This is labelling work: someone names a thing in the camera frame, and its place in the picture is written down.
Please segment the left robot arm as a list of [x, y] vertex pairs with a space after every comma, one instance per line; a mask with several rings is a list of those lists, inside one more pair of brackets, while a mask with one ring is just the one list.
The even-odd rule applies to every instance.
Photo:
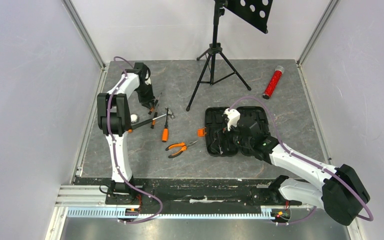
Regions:
[[108, 195], [117, 196], [124, 204], [132, 204], [138, 192], [132, 186], [133, 172], [128, 157], [127, 136], [134, 129], [128, 100], [137, 93], [139, 103], [151, 109], [155, 96], [151, 83], [151, 71], [143, 62], [136, 62], [126, 69], [116, 85], [97, 95], [97, 122], [108, 142], [112, 175]]

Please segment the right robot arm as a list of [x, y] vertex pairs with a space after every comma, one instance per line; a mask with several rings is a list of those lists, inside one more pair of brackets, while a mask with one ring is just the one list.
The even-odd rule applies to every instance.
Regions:
[[340, 167], [312, 159], [265, 133], [255, 120], [249, 117], [226, 117], [226, 132], [232, 141], [251, 156], [272, 166], [283, 168], [304, 181], [279, 176], [270, 185], [269, 199], [275, 204], [297, 201], [320, 208], [337, 223], [348, 226], [361, 211], [373, 214], [367, 204], [371, 197], [357, 172], [349, 165]]

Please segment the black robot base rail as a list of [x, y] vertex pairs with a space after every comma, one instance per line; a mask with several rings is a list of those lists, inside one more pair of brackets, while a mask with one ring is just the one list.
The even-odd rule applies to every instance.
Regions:
[[105, 183], [107, 205], [126, 206], [132, 214], [257, 214], [261, 206], [300, 206], [274, 189], [273, 179], [136, 178], [136, 190]]

